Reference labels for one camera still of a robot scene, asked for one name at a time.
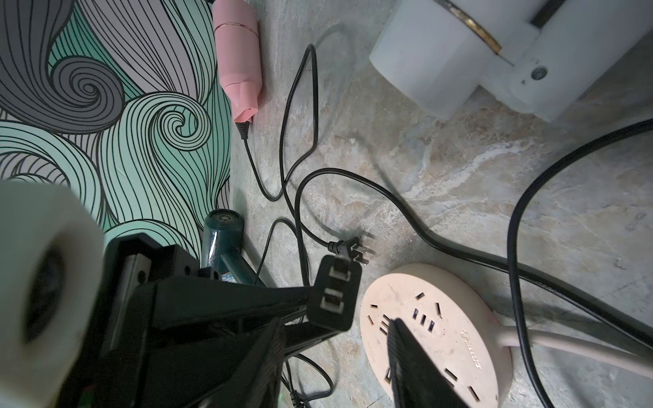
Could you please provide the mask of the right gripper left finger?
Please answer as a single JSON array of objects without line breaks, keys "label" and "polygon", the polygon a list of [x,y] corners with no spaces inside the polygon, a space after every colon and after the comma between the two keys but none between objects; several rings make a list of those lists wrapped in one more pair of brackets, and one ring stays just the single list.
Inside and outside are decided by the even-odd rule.
[{"label": "right gripper left finger", "polygon": [[158,282],[152,326],[180,326],[288,316],[304,308],[312,287],[271,288],[174,276]]}]

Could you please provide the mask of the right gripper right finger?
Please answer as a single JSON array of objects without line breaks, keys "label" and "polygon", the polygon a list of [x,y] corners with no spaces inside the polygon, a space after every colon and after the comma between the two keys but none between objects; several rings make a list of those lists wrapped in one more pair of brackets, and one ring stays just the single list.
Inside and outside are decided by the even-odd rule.
[{"label": "right gripper right finger", "polygon": [[389,323],[389,374],[395,407],[466,407],[401,319]]}]

